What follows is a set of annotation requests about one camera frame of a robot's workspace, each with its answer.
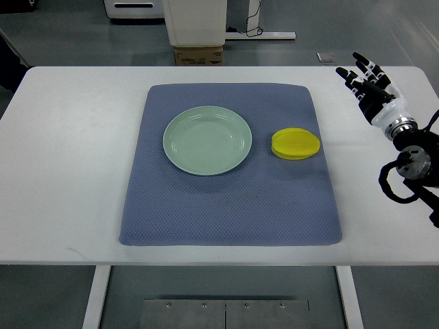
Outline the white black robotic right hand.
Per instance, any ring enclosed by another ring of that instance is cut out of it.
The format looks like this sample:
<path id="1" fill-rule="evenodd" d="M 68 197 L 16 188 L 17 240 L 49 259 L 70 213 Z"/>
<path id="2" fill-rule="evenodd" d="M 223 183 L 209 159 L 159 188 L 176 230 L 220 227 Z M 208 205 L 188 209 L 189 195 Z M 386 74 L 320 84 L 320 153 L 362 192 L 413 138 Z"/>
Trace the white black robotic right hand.
<path id="1" fill-rule="evenodd" d="M 343 67 L 336 68 L 335 72 L 358 101 L 367 122 L 379 127 L 384 126 L 389 117 L 405 116 L 407 100 L 400 88 L 392 83 L 378 64 L 357 52 L 353 53 L 353 57 L 362 75 Z"/>

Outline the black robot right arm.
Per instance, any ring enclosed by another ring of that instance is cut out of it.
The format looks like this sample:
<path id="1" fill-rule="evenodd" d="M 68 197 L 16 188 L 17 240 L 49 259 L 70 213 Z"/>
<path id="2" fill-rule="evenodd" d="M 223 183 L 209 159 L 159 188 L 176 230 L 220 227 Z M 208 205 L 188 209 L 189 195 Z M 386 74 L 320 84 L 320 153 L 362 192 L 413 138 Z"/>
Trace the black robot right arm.
<path id="1" fill-rule="evenodd" d="M 438 196 L 428 188 L 438 188 L 438 135 L 431 131 L 437 120 L 438 113 L 435 112 L 422 129 L 404 122 L 405 128 L 393 138 L 399 155 L 381 168 L 378 179 L 381 190 L 392 201 L 409 204 L 420 199 L 427 204 L 432 209 L 429 219 L 435 227 L 438 227 Z M 403 178 L 403 184 L 413 195 L 400 197 L 392 191 L 388 182 L 392 169 Z"/>

